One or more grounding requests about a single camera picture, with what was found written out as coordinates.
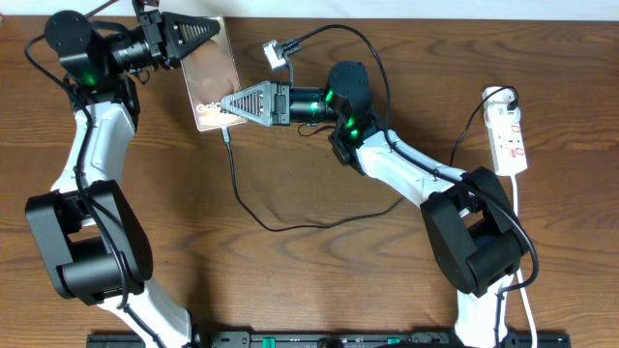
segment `power strip switch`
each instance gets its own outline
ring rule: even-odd
[[[488,87],[482,93],[485,99],[501,87]],[[511,176],[527,168],[524,142],[520,127],[520,108],[508,109],[515,99],[514,91],[505,89],[484,103],[484,122],[490,138],[494,171],[499,176]]]

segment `white wall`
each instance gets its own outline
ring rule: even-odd
[[[82,13],[104,0],[0,0],[2,15]],[[162,11],[253,17],[619,20],[619,0],[161,0]],[[101,15],[132,15],[120,0]]]

